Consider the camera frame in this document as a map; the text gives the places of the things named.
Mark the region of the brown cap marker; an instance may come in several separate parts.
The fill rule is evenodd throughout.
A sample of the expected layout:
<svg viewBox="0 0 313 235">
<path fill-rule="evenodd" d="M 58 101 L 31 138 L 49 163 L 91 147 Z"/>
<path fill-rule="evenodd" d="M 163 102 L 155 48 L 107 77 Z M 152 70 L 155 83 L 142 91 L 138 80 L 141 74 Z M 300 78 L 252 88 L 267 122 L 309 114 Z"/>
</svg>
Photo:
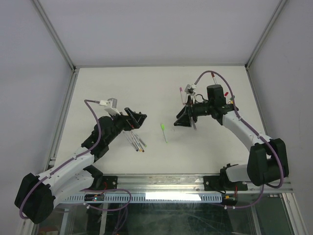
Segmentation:
<svg viewBox="0 0 313 235">
<path fill-rule="evenodd" d="M 142 145 L 141 145 L 141 143 L 140 143 L 140 142 L 137 140 L 137 138 L 135 137 L 134 133 L 132 133 L 132 136 L 133 136 L 133 138 L 134 138 L 135 141 L 136 141 L 136 144 L 137 144 L 137 146 L 138 146 L 139 151 L 140 151 L 140 152 L 145 152 L 144 149 L 143 149 L 143 147 L 142 147 Z"/>
</svg>

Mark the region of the yellow marker pen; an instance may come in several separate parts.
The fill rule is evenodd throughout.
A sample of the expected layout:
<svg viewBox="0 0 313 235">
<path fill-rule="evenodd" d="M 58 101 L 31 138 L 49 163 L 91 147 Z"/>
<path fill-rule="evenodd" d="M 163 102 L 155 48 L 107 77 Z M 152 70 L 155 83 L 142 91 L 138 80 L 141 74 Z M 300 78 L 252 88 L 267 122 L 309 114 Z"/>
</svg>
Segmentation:
<svg viewBox="0 0 313 235">
<path fill-rule="evenodd" d="M 136 137 L 135 137 L 135 135 L 133 134 L 132 131 L 130 132 L 130 135 L 131 135 L 131 137 L 133 138 L 133 140 L 135 141 L 138 150 L 139 150 L 140 152 L 143 152 L 143 149 L 142 149 L 142 147 L 140 146 L 139 141 L 136 139 Z"/>
</svg>

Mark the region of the blue marker pen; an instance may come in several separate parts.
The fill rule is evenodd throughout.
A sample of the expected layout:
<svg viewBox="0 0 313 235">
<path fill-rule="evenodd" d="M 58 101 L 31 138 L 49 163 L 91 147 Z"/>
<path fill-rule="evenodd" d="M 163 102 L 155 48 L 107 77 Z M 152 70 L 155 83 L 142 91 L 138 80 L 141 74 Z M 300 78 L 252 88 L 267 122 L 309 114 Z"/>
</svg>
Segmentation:
<svg viewBox="0 0 313 235">
<path fill-rule="evenodd" d="M 130 143 L 130 145 L 134 148 L 134 150 L 135 150 L 136 152 L 138 152 L 139 149 L 137 148 L 137 146 L 136 146 L 136 144 L 133 142 L 133 140 L 128 136 L 128 134 L 127 134 L 125 131 L 123 131 L 123 134 L 124 134 L 125 138 L 128 140 L 128 142 Z"/>
</svg>

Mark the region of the black cap marker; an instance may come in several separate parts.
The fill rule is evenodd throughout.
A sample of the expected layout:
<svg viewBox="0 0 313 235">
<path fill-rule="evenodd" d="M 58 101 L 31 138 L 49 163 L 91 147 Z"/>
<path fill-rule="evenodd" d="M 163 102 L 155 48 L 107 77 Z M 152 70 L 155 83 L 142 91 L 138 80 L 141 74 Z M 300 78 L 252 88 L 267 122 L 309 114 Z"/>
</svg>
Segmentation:
<svg viewBox="0 0 313 235">
<path fill-rule="evenodd" d="M 134 133 L 134 135 L 144 147 L 147 147 L 146 143 L 141 139 L 141 137 L 138 134 Z"/>
</svg>

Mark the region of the light green cap marker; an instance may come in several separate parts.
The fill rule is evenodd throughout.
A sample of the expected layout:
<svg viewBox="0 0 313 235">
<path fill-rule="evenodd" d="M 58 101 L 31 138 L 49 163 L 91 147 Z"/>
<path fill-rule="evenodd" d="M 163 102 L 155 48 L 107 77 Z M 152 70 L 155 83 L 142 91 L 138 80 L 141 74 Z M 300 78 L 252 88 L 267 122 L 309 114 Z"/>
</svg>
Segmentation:
<svg viewBox="0 0 313 235">
<path fill-rule="evenodd" d="M 162 129 L 162 132 L 163 132 L 163 136 L 164 136 L 164 140 L 166 143 L 168 143 L 168 140 L 167 140 L 167 136 L 166 136 L 166 133 L 165 133 L 165 125 L 163 123 L 161 123 L 161 129 Z"/>
</svg>

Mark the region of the purple cap marker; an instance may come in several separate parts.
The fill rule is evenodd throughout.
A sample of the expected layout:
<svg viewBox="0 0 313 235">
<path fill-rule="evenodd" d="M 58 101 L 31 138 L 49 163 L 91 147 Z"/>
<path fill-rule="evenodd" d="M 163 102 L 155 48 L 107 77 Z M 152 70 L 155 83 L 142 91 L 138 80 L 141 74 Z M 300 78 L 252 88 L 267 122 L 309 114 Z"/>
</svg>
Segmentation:
<svg viewBox="0 0 313 235">
<path fill-rule="evenodd" d="M 184 100 L 184 97 L 183 97 L 183 90 L 182 90 L 182 87 L 179 88 L 179 92 L 180 92 L 181 102 L 182 102 L 182 104 L 184 105 L 184 104 L 185 104 L 185 100 Z"/>
</svg>

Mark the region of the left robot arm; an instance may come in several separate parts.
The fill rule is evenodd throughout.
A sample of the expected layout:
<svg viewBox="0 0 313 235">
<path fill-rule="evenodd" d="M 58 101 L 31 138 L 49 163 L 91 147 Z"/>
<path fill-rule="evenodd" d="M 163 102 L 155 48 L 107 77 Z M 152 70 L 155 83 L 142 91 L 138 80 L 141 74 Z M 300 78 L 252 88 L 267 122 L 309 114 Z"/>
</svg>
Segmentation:
<svg viewBox="0 0 313 235">
<path fill-rule="evenodd" d="M 125 115 L 97 119 L 91 134 L 67 160 L 38 175 L 24 176 L 14 202 L 22 219 L 39 224 L 72 194 L 105 188 L 103 173 L 93 164 L 108 152 L 109 144 L 119 134 L 139 129 L 147 118 L 146 114 L 130 108 L 124 110 Z"/>
</svg>

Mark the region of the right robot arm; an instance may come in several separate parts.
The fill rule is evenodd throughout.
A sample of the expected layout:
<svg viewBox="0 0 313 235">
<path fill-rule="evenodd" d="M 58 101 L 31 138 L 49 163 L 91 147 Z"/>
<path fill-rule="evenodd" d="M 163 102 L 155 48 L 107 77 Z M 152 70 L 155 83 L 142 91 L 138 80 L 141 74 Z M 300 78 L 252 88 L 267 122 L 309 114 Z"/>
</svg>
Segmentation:
<svg viewBox="0 0 313 235">
<path fill-rule="evenodd" d="M 283 140 L 257 132 L 240 116 L 234 104 L 226 102 L 221 85 L 207 86 L 207 98 L 202 102 L 196 100 L 195 87 L 186 86 L 185 106 L 177 114 L 174 125 L 195 127 L 198 117 L 210 116 L 230 130 L 249 151 L 247 164 L 227 164 L 220 170 L 220 187 L 231 189 L 237 182 L 271 186 L 276 180 L 280 187 L 289 175 L 287 150 Z"/>
</svg>

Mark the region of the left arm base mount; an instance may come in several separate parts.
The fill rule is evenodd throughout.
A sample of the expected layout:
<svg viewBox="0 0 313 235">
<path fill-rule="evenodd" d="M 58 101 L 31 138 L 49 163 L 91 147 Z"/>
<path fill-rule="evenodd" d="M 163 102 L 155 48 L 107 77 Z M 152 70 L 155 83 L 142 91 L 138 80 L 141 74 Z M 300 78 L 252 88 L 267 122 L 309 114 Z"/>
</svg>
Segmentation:
<svg viewBox="0 0 313 235">
<path fill-rule="evenodd" d="M 83 169 L 91 174 L 93 180 L 90 187 L 87 190 L 108 190 L 108 189 L 117 189 L 118 177 L 105 175 L 94 167 L 93 165 L 87 166 Z"/>
</svg>

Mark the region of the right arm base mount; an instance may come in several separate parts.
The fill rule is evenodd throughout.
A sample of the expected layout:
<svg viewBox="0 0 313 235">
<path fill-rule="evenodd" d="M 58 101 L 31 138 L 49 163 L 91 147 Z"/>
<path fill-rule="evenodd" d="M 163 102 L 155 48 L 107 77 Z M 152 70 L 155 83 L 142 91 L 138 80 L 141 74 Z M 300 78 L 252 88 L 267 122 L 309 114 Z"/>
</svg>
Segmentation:
<svg viewBox="0 0 313 235">
<path fill-rule="evenodd" d="M 231 182 L 228 179 L 226 170 L 232 166 L 237 166 L 237 164 L 227 164 L 222 169 L 220 169 L 219 175 L 203 176 L 204 190 L 216 191 L 221 194 L 226 194 L 227 191 L 247 191 L 247 185 L 244 185 L 240 181 Z"/>
</svg>

